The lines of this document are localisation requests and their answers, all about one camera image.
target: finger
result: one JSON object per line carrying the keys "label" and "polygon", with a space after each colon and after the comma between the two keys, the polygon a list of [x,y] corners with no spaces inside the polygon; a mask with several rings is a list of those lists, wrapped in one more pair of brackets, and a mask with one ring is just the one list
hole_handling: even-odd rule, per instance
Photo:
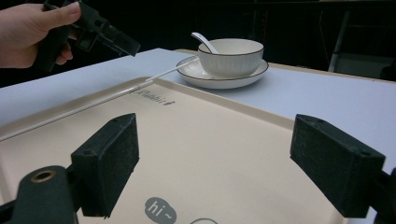
{"label": "finger", "polygon": [[81,31],[78,29],[72,29],[70,34],[69,34],[69,38],[70,39],[74,39],[77,40],[77,38],[79,37],[79,35],[81,34]]}
{"label": "finger", "polygon": [[72,60],[72,59],[73,59],[73,54],[71,47],[69,43],[66,43],[61,51],[61,54],[58,55],[55,62],[59,65],[62,65],[65,64],[68,60]]}
{"label": "finger", "polygon": [[45,11],[40,15],[41,16],[37,19],[37,24],[41,24],[42,29],[48,31],[77,21],[81,16],[81,9],[79,7],[79,2],[75,2],[66,7]]}

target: white bowl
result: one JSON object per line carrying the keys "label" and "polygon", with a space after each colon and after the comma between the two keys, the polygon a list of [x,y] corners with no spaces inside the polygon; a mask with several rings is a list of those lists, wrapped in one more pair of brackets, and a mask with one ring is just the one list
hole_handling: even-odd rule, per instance
{"label": "white bowl", "polygon": [[214,77],[248,77],[262,63],[264,45],[257,41],[224,38],[209,42],[219,54],[211,53],[206,45],[201,44],[198,57],[204,70]]}

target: white table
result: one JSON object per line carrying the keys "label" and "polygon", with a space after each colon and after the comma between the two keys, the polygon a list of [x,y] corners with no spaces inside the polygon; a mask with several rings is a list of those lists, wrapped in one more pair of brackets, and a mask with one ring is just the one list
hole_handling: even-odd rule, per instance
{"label": "white table", "polygon": [[[0,125],[130,79],[158,75],[190,56],[167,49],[152,49],[135,57],[122,57],[2,88]],[[193,87],[178,72],[162,78]],[[289,70],[271,64],[262,79],[246,87],[200,90],[290,119],[296,114],[306,114],[327,120],[383,153],[387,157],[385,172],[389,174],[396,167],[396,83],[330,73],[323,75],[298,68]],[[374,215],[371,209],[367,218],[351,219],[350,223],[373,223]]]}

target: ceramic spoon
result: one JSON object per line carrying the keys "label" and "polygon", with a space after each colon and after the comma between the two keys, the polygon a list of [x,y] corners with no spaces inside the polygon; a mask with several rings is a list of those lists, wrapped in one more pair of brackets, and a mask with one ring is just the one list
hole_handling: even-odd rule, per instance
{"label": "ceramic spoon", "polygon": [[210,42],[201,34],[193,32],[191,33],[191,35],[195,38],[197,38],[199,41],[201,41],[203,44],[205,44],[205,46],[210,50],[210,52],[214,53],[214,54],[218,54],[219,52],[215,49],[215,47],[213,47],[212,44],[210,44]]}

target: white plate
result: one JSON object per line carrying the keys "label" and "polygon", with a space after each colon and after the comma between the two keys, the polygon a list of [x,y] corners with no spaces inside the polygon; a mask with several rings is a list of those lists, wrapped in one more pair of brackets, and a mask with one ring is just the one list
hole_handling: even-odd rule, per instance
{"label": "white plate", "polygon": [[[177,66],[183,63],[190,62],[195,58],[196,56],[192,56],[190,58],[184,59],[180,61],[177,64]],[[208,89],[232,89],[232,88],[243,87],[259,80],[264,75],[264,72],[267,69],[268,69],[268,62],[262,60],[262,64],[260,64],[259,68],[257,68],[257,70],[248,77],[240,77],[233,79],[218,79],[208,74],[204,70],[204,68],[202,68],[201,62],[198,60],[196,62],[190,63],[186,66],[177,69],[177,71],[181,74],[184,80],[198,87],[203,87]]]}

